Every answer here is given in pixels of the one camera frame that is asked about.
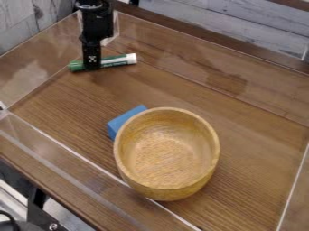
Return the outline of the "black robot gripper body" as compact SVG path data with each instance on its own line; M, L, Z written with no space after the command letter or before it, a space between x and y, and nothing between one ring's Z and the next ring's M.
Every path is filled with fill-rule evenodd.
M113 36L113 4L111 0L76 0L81 13L83 42L100 42Z

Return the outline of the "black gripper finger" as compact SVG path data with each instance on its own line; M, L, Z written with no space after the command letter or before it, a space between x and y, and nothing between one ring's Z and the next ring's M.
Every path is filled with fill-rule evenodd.
M101 46L99 42L84 42L81 44L83 66L87 70L100 69Z

